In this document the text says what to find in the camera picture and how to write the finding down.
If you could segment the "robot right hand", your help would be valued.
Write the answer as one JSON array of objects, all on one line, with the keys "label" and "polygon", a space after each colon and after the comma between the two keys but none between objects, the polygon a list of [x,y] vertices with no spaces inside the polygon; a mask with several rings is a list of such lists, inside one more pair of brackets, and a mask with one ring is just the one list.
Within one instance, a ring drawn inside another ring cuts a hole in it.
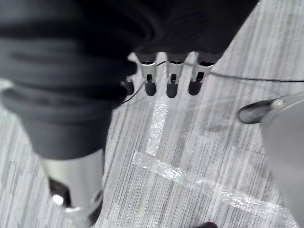
[{"label": "robot right hand", "polygon": [[216,63],[256,0],[3,0],[1,91],[41,159],[50,195],[78,228],[102,209],[112,113],[130,94],[129,60],[158,52]]}]

